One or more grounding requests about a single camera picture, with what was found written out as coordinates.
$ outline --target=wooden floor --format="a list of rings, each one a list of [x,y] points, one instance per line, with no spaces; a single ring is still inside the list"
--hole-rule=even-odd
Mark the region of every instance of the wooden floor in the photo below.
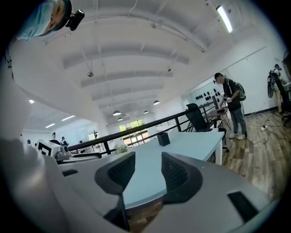
[[[269,127],[261,131],[260,126],[265,122]],[[223,151],[223,166],[235,171],[258,187],[270,200],[276,200],[282,196],[291,173],[291,142],[278,139],[278,137],[285,137],[291,141],[291,125],[282,127],[282,123],[281,115],[277,111],[246,117],[248,139],[255,145],[248,140],[229,139],[230,129],[223,124],[223,127],[227,129],[226,143],[230,149],[228,153],[226,150]],[[156,200],[142,209],[127,210],[131,232],[141,232],[161,208],[161,200]]]

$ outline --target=white desk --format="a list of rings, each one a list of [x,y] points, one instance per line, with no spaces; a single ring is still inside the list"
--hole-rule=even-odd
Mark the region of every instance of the white desk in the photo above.
[[[170,133],[170,144],[162,147],[157,139],[131,148],[135,151],[135,173],[123,192],[125,208],[153,201],[166,194],[161,173],[161,153],[169,152],[206,161],[216,151],[216,164],[222,163],[223,132]]]

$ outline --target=white ceiling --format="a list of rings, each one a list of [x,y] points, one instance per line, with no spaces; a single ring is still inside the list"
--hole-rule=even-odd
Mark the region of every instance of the white ceiling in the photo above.
[[[54,131],[54,129],[69,124],[73,121],[79,120],[80,118],[75,116],[65,121],[66,117],[71,116],[65,112],[56,110],[48,107],[47,105],[41,104],[35,101],[31,104],[31,112],[27,123],[24,126],[26,130],[41,130],[41,131]],[[46,126],[55,123],[55,125],[46,128]]]
[[[231,10],[234,32],[246,24],[240,0],[71,2],[74,11],[85,12],[84,20],[76,31],[64,28],[44,37],[45,50],[67,80],[90,94],[108,124],[117,122],[115,110],[130,118],[136,111],[154,112],[154,100],[169,99],[185,74],[198,78],[191,66],[229,37],[218,5]]]

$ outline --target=man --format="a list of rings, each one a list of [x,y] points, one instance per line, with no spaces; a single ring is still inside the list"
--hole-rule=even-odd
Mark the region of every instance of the man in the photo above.
[[[30,147],[32,146],[32,144],[31,144],[29,139],[27,140],[27,145],[30,146]]]
[[[278,75],[279,77],[279,80],[284,83],[284,81],[281,79],[281,71],[282,69],[279,67],[278,64],[275,65],[275,69],[274,69],[274,72]],[[279,111],[279,114],[283,114],[284,112],[282,111],[282,97],[281,97],[281,92],[278,88],[278,85],[276,84],[276,82],[274,83],[274,92],[275,92],[275,96],[276,96],[276,99],[277,99],[277,105],[278,105],[278,111]]]
[[[53,143],[58,144],[58,145],[61,146],[60,142],[59,142],[58,140],[55,139],[55,132],[53,132],[52,136],[53,136],[53,139],[50,140],[50,142],[53,142]]]
[[[70,0],[45,0],[26,18],[16,38],[28,40],[57,31],[66,25],[71,12]]]
[[[231,120],[233,123],[233,132],[230,134],[229,138],[236,137],[238,140],[247,138],[246,122],[242,114],[241,103],[238,98],[238,94],[240,91],[236,87],[233,80],[225,78],[221,73],[216,73],[214,75],[214,78],[217,83],[223,84],[224,97],[228,97],[232,99],[232,102],[228,103],[228,109],[229,109],[229,112],[231,113]],[[241,135],[239,135],[238,133],[238,123],[241,125]]]
[[[55,140],[55,132],[53,132],[52,137],[53,137],[53,140]]]
[[[64,136],[62,137],[61,144],[62,144],[63,146],[68,146],[68,145],[69,145],[69,144],[67,143],[67,141],[65,140],[65,137],[64,137]]]

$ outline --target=jeans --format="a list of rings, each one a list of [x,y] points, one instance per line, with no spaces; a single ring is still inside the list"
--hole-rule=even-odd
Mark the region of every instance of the jeans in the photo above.
[[[246,122],[242,115],[241,107],[235,111],[229,111],[231,113],[231,120],[233,123],[233,133],[238,133],[238,123],[241,125],[241,133],[246,134]]]

